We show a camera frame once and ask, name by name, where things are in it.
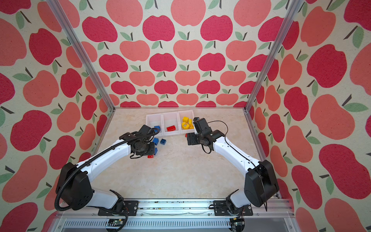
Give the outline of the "yellow six-stud lego brick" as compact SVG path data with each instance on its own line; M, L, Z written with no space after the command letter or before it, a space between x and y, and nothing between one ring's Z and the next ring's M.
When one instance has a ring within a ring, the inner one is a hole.
M194 125L193 125L193 122L192 122L192 119L188 119L188 125L189 125L189 129L194 129Z

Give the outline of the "yellow round lego brick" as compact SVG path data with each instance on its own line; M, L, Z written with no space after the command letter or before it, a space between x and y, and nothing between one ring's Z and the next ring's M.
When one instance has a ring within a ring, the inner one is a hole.
M182 122L181 126L182 126L183 130L189 130L189 128L190 128L190 125L186 122Z

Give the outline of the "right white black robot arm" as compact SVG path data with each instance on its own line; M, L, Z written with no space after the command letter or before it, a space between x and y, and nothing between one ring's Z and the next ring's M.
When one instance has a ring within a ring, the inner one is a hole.
M188 133L189 146L209 147L233 164L244 176L244 187L226 197L231 207L236 209L246 205L261 207L279 191L273 165L259 161L237 148L222 132L216 130L208 135Z

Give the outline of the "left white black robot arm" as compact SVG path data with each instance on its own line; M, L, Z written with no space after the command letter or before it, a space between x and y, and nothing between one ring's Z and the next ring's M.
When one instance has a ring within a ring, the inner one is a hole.
M56 187L55 209L67 211L94 207L112 214L124 213L126 206L120 194L114 190L93 189L91 183L105 169L127 155L133 159L153 155L155 144L152 139L158 133L156 128L148 132L128 132L97 155L77 164L69 162L64 165Z

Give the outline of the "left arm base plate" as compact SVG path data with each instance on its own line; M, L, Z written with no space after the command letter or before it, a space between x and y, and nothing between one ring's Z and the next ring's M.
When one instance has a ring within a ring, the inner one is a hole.
M99 209L99 216L136 216L138 210L138 201L119 201L111 209Z

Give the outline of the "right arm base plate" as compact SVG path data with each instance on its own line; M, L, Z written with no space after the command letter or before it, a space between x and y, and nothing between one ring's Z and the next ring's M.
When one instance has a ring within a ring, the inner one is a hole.
M213 201L213 203L209 205L209 209L213 210L216 216L240 217L253 215L251 205L237 208L233 205L232 202L226 200Z

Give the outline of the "aluminium front frame rail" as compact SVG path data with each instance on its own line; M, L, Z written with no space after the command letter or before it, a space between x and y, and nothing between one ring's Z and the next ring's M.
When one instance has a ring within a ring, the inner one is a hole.
M246 206L227 212L222 199L128 199L127 216L96 208L56 213L48 232L298 232L287 200L272 198L268 208Z

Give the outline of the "left aluminium corner post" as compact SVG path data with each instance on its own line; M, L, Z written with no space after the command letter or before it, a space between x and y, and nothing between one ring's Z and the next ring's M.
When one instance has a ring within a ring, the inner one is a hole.
M67 15L65 14L62 5L59 1L46 1L51 8L54 16L56 17L57 21L61 25L63 31L66 34L66 37L70 40L71 45L73 46L77 56L79 57L80 61L82 62L85 70L89 74L94 83L95 87L97 88L100 96L104 100L105 104L108 107L108 110L113 114L115 112L115 106L113 101L111 100L108 92L105 89L103 82L101 81L98 73L94 69L92 62L84 48L81 44L80 40L78 39L76 33L74 32L74 28L72 27L71 23L68 20Z

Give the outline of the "aluminium corner post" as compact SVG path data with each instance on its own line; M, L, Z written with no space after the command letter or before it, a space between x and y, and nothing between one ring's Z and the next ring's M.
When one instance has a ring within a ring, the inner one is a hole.
M61 25L63 31L66 34L66 37L70 40L71 45L73 46L77 56L79 57L80 61L82 62L85 70L89 74L94 83L95 87L97 88L100 96L104 100L105 104L108 107L108 110L113 114L115 112L115 106L113 101L111 100L108 92L105 89L103 82L101 81L98 73L94 69L92 62L84 48L81 44L80 40L78 39L76 33L74 32L74 28L72 27L71 23L68 20L67 15L65 14L62 5L59 1L46 1L51 8L54 16L56 17L57 21Z
M267 55L266 61L264 63L264 66L262 68L262 71L258 75L258 79L256 81L256 84L253 88L252 93L249 96L249 99L247 101L246 107L244 108L244 113L247 114L253 105L254 100L256 100L257 94L263 84L264 79L267 77L268 71L270 70L275 58L276 54L279 52L280 48L283 48L283 41L288 34L288 31L294 22L300 6L304 3L302 0L294 0L290 1L291 5L288 7L288 11L286 13L286 16L283 20L283 23L278 31L277 37L274 40L271 49Z

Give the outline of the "right aluminium corner post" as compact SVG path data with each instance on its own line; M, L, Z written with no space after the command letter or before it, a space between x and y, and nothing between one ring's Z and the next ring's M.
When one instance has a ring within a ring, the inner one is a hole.
M290 1L291 5L288 7L288 11L286 13L286 16L283 20L283 23L278 31L277 37L274 40L271 49L267 55L266 61L264 63L264 66L262 68L262 71L258 75L258 79L256 81L256 84L253 88L252 93L249 96L249 99L247 101L246 107L244 108L244 113L247 114L253 105L254 100L256 100L257 94L263 84L264 79L267 77L268 71L270 70L275 58L276 54L279 52L280 48L283 48L283 41L288 34L288 31L294 22L300 6L304 3L302 0L294 0Z

